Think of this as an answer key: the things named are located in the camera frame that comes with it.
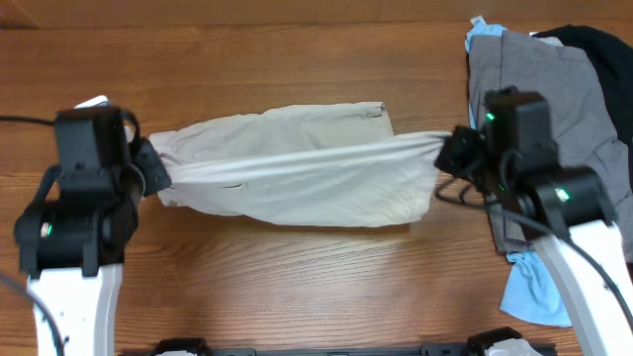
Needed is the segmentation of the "beige shorts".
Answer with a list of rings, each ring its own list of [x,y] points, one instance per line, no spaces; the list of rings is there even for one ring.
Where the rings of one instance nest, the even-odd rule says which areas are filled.
[[[446,132],[394,133],[382,102],[293,105],[154,133],[162,204],[280,225],[380,227],[429,209]]]

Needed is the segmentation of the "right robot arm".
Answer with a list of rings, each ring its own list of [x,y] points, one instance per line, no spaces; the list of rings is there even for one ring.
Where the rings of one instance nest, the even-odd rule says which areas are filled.
[[[547,100],[514,87],[485,97],[481,130],[458,126],[435,160],[452,181],[494,195],[521,225],[564,302],[586,355],[632,352],[632,281],[616,213],[598,174],[565,168]]]

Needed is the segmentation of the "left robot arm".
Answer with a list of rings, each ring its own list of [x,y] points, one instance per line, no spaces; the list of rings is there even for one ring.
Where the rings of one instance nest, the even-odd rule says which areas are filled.
[[[115,106],[57,113],[58,161],[19,216],[14,236],[28,276],[41,355],[112,355],[125,249],[140,201],[171,184],[149,140],[126,134]]]

